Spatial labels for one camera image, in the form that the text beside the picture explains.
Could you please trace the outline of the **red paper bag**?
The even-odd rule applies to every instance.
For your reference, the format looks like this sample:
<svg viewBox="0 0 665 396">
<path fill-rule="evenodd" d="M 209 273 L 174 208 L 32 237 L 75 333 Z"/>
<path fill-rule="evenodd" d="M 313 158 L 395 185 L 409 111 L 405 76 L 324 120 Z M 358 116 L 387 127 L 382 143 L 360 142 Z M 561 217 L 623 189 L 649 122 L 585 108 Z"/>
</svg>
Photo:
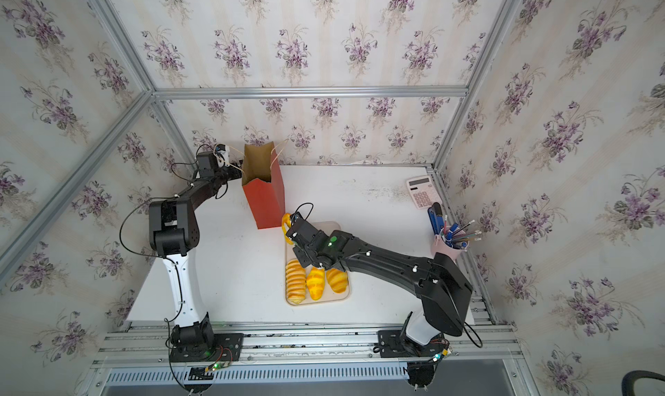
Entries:
<svg viewBox="0 0 665 396">
<path fill-rule="evenodd" d="M 277 228 L 285 214 L 285 189 L 275 143 L 245 145 L 243 153 L 242 189 L 256 227 Z"/>
</svg>

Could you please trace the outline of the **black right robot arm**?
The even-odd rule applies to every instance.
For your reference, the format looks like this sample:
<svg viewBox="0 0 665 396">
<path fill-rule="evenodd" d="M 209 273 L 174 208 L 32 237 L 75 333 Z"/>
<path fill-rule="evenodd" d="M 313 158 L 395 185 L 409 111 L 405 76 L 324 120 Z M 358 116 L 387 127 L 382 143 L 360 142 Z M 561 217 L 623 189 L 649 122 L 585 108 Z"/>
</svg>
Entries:
<svg viewBox="0 0 665 396">
<path fill-rule="evenodd" d="M 283 216 L 282 231 L 305 268 L 358 272 L 418 298 L 422 310 L 406 322 L 405 335 L 412 342 L 424 346 L 439 334 L 459 337 L 465 333 L 473 287 L 448 255 L 413 257 L 371 245 L 345 231 L 327 234 L 299 212 Z"/>
</svg>

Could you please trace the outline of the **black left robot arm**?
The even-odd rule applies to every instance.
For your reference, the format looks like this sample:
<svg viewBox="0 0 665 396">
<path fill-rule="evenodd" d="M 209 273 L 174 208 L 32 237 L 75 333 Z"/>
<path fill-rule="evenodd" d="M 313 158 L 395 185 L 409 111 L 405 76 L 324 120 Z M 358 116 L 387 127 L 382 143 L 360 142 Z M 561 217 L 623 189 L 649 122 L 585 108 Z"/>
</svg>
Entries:
<svg viewBox="0 0 665 396">
<path fill-rule="evenodd" d="M 198 286 L 195 255 L 201 239 L 196 209 L 220 188 L 242 177 L 242 170 L 229 162 L 228 146 L 217 144 L 197 155 L 197 172 L 187 188 L 149 206 L 149 234 L 152 250 L 163 259 L 169 276 L 175 314 L 170 341 L 175 347 L 212 347 L 214 332 Z"/>
</svg>

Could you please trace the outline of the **long ridged yellow bread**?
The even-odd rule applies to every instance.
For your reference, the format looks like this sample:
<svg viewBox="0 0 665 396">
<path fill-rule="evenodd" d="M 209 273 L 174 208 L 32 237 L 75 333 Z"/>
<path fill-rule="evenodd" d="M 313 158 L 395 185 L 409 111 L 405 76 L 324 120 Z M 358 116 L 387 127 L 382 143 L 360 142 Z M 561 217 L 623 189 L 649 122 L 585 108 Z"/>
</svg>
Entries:
<svg viewBox="0 0 665 396">
<path fill-rule="evenodd" d="M 302 303 L 308 294 L 307 272 L 297 259 L 287 262 L 285 282 L 287 302 L 292 305 Z"/>
</svg>

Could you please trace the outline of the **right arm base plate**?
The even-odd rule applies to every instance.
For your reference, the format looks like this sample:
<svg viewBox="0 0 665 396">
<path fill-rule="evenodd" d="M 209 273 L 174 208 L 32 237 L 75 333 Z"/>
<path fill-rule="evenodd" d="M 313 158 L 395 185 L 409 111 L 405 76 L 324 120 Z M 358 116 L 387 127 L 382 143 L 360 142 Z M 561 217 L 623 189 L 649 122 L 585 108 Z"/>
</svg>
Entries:
<svg viewBox="0 0 665 396">
<path fill-rule="evenodd" d="M 378 342 L 372 352 L 381 358 L 435 358 L 438 354 L 445 357 L 450 353 L 450 344 L 441 336 L 436 336 L 425 345 L 418 344 L 397 329 L 379 330 Z"/>
</svg>

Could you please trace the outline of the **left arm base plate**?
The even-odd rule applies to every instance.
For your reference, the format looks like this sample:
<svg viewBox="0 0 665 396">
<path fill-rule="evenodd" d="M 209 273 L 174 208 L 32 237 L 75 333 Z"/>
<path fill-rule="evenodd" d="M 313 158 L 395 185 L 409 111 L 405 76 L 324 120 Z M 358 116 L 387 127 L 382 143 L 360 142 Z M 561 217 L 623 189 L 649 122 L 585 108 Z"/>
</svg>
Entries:
<svg viewBox="0 0 665 396">
<path fill-rule="evenodd" d="M 244 335 L 214 333 L 212 341 L 204 338 L 172 335 L 170 362 L 232 362 L 240 359 Z"/>
</svg>

